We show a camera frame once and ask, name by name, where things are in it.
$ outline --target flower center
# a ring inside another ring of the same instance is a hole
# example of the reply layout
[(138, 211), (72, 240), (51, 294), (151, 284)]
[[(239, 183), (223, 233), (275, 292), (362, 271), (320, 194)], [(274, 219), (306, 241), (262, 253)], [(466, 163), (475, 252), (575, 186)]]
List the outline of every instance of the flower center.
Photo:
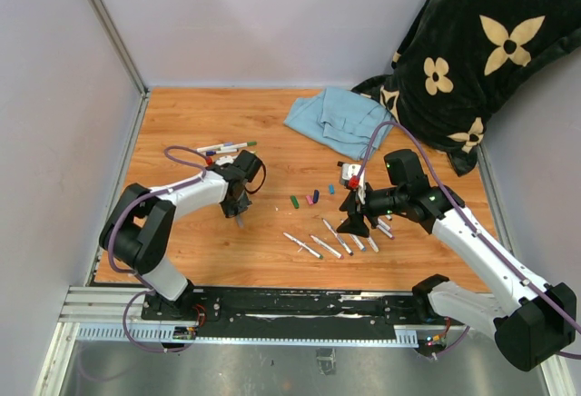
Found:
[(508, 55), (512, 55), (517, 50), (517, 44), (510, 39), (506, 40), (502, 47)]

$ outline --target blue cloth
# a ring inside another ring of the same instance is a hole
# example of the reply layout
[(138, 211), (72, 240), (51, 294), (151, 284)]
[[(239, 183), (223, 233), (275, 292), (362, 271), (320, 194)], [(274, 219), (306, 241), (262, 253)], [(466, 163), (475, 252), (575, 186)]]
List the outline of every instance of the blue cloth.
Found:
[[(329, 148), (360, 161), (373, 130), (391, 119), (381, 104), (336, 87), (328, 87), (312, 98), (299, 98), (292, 105), (284, 124)], [(379, 130), (373, 143), (374, 154), (392, 126)]]

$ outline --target robotic arm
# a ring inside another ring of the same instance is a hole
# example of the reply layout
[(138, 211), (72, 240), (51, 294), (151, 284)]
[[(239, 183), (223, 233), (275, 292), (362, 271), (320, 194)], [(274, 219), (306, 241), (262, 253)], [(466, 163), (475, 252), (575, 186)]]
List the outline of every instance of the robotic arm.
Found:
[[(168, 305), (187, 315), (193, 306), (193, 284), (165, 256), (173, 223), (185, 214), (213, 203), (220, 204), (226, 217), (245, 212), (251, 205), (246, 183), (251, 183), (261, 168), (264, 170), (264, 164), (256, 155), (241, 151), (235, 159), (222, 157), (207, 167), (205, 176), (191, 185), (184, 184), (192, 178), (151, 189), (131, 184), (105, 223), (99, 244), (107, 250), (113, 227), (137, 198), (167, 190), (137, 205), (121, 221), (123, 224), (115, 236), (113, 254), (150, 284)], [(136, 224), (136, 219), (144, 220), (143, 224)]]
[[(446, 316), (464, 322), (495, 340), (503, 355), (522, 371), (531, 370), (574, 341), (575, 329), (527, 287), (535, 284), (575, 318), (576, 296), (566, 284), (551, 286), (531, 272), (486, 232), (464, 202), (447, 188), (479, 233), (525, 274), (527, 280), (520, 281), (468, 228), (439, 187), (429, 185), (415, 153), (409, 149), (396, 151), (387, 154), (384, 161), (394, 187), (373, 190), (362, 175), (358, 187), (350, 191), (340, 207), (348, 219), (337, 231), (369, 237), (365, 218), (376, 228), (380, 215), (405, 217), (421, 224), (427, 233), (433, 233), (454, 250), (493, 293), (492, 298), (478, 295), (445, 276), (431, 276), (412, 290), (423, 320)], [(340, 182), (347, 186), (359, 166), (340, 166)]]

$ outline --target black blanket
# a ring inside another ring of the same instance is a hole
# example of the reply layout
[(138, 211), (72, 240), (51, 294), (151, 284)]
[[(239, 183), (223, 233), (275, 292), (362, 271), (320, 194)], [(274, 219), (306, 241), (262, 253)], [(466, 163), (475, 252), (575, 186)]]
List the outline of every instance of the black blanket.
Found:
[(581, 45), (581, 0), (427, 0), (392, 67), (353, 92), (384, 104), (458, 175), (487, 121), (532, 74)]

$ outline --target wooden tabletop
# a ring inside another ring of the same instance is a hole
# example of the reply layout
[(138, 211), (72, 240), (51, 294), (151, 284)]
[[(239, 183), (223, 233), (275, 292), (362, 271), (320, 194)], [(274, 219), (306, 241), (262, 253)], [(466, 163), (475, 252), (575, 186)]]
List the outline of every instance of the wooden tabletop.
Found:
[[(218, 204), (189, 214), (173, 226), (167, 252), (177, 268), (194, 284), (205, 285), (408, 291), (426, 277), (441, 273), (470, 290), (486, 291), (486, 285), (445, 244), (405, 219), (393, 219), (392, 231), (396, 236), (393, 241), (379, 231), (372, 232), (379, 253), (369, 247), (361, 252), (346, 237), (355, 255), (339, 260), (312, 242), (309, 234), (345, 253), (321, 219), (338, 226), (344, 217), (339, 206), (347, 191), (338, 184), (337, 161), (351, 162), (283, 125), (298, 97), (317, 93), (241, 89), (153, 91), (126, 184), (150, 187), (197, 174), (197, 170), (163, 156), (163, 148), (171, 144), (198, 147), (256, 140), (258, 145), (251, 149), (256, 149), (268, 171), (266, 183), (251, 196), (252, 206), (242, 216), (243, 228), (234, 219), (225, 219)], [(367, 169), (367, 181), (374, 188), (390, 187), (381, 159), (401, 148), (413, 149), (413, 145), (400, 130), (393, 129)], [(494, 233), (478, 169), (458, 178), (446, 155), (431, 149), (428, 153), (442, 181)], [(330, 183), (335, 186), (333, 195), (328, 190)], [(320, 200), (309, 206), (305, 196), (314, 189), (320, 191)], [(296, 195), (300, 209), (292, 206), (291, 195)], [(283, 232), (311, 243), (324, 256), (323, 260), (305, 251), (297, 252), (298, 246), (286, 239)], [(95, 280), (132, 281), (128, 275), (113, 272), (106, 258)]]

